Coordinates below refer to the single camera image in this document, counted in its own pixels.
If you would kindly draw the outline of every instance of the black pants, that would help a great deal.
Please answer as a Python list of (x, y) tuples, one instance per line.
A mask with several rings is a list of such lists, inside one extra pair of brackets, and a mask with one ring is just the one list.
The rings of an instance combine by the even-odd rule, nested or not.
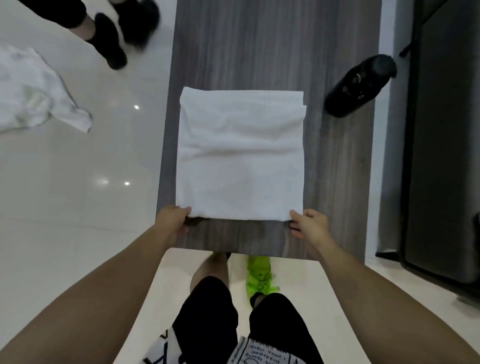
[[(182, 356), (188, 364), (226, 364), (237, 346), (238, 313), (230, 291), (215, 277), (198, 283), (173, 323)], [(266, 296), (250, 314), (249, 338), (288, 352), (306, 363), (322, 358), (305, 322), (280, 293)]]
[(38, 16), (64, 28), (78, 27), (87, 16), (81, 0), (19, 0)]

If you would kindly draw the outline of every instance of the table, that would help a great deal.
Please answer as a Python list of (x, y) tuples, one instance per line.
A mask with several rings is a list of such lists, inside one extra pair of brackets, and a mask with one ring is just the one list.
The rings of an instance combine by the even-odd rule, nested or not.
[[(157, 209), (175, 204), (184, 86), (304, 91), (304, 206), (364, 260), (372, 153), (370, 102), (335, 119), (326, 93), (378, 52), (381, 0), (178, 0)], [(310, 259), (285, 222), (205, 220), (178, 247)]]

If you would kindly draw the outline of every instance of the person's left arm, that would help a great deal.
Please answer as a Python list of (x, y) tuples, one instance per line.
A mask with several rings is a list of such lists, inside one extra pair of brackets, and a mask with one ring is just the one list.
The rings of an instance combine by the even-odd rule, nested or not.
[(191, 208), (162, 209), (155, 224), (38, 314), (1, 351), (0, 364), (111, 364), (160, 261)]

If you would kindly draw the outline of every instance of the black shoe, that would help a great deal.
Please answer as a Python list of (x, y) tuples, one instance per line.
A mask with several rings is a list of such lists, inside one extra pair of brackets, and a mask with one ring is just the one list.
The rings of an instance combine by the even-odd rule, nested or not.
[(113, 21), (99, 12), (95, 15), (95, 34), (87, 40), (106, 60), (113, 70), (127, 65), (127, 56), (119, 44), (119, 34)]
[(374, 99), (391, 77), (396, 77), (392, 57), (379, 54), (367, 58), (347, 72), (325, 99), (325, 111), (343, 118)]
[(160, 10), (154, 0), (125, 0), (113, 4), (125, 43), (144, 48), (160, 23)]

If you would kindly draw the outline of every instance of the white garment on floor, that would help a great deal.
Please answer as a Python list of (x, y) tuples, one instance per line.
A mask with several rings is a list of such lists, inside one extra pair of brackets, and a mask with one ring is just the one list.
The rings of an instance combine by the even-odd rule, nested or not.
[(92, 126), (38, 53), (0, 44), (0, 132), (36, 126), (51, 115), (85, 133)]
[(191, 217), (290, 220), (303, 210), (299, 91), (201, 91), (180, 97), (176, 203)]

